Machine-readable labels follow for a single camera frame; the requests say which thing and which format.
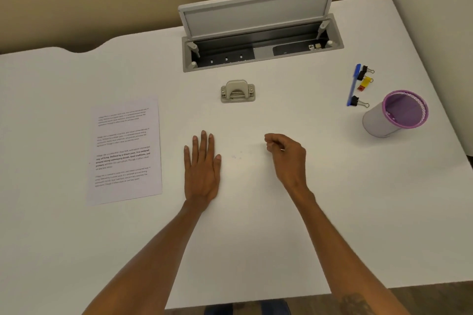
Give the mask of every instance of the white desk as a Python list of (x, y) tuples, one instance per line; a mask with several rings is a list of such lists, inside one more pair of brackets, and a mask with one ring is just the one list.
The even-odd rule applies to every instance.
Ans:
[[(473, 172), (391, 0), (332, 4), (345, 49), (182, 72), (182, 28), (118, 37), (85, 54), (0, 56), (0, 304), (3, 314), (78, 314), (179, 210), (183, 145), (202, 129), (222, 154), (217, 199), (187, 246), (168, 308), (329, 292), (263, 135), (307, 149), (307, 179), (388, 287), (473, 279)], [(408, 89), (429, 120), (389, 139), (346, 107)], [(222, 104), (231, 79), (256, 101)], [(90, 108), (157, 95), (163, 194), (86, 206)]]

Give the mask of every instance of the wooden floor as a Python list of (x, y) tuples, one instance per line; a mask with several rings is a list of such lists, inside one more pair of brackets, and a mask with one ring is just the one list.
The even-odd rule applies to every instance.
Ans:
[[(411, 315), (473, 315), (473, 282), (394, 288)], [(291, 315), (341, 315), (332, 295), (286, 299)], [(204, 306), (166, 310), (166, 315), (202, 315)], [(260, 315), (257, 302), (234, 304), (234, 315)]]

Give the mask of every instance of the blue pen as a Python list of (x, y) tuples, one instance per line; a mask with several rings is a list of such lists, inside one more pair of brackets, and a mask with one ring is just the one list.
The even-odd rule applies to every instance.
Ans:
[(361, 64), (359, 63), (358, 65), (356, 65), (355, 73), (353, 74), (352, 88), (350, 89), (350, 95), (348, 95), (347, 106), (351, 106), (352, 104), (353, 92), (355, 92), (356, 80), (358, 79), (358, 74), (359, 74), (360, 69), (361, 69)]

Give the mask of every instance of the right hand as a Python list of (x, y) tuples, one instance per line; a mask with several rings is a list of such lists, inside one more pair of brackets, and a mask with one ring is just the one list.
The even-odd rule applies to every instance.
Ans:
[(313, 198), (305, 180), (305, 148), (279, 133), (267, 133), (264, 140), (266, 149), (272, 153), (276, 176), (289, 195), (293, 199), (307, 196)]

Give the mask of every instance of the mesh pen holder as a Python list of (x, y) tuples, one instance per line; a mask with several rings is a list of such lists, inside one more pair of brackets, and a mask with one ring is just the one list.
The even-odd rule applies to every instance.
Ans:
[(363, 127), (375, 137), (388, 137), (402, 128), (422, 126), (428, 117), (429, 109), (422, 97), (411, 91), (397, 90), (364, 114)]

